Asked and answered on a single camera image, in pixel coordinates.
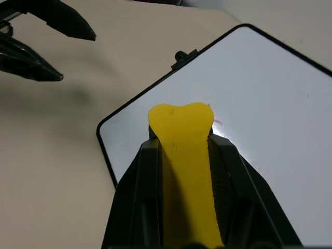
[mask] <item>beige table surface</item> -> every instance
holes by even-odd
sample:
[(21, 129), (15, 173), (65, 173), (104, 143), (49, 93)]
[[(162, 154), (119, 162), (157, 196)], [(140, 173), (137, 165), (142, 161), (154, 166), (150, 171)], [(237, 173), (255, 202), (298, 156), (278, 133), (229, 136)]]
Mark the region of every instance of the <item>beige table surface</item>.
[(100, 248), (114, 188), (98, 123), (238, 24), (217, 10), (120, 0), (68, 0), (96, 42), (28, 14), (14, 37), (64, 74), (35, 82), (0, 72), (0, 248)]

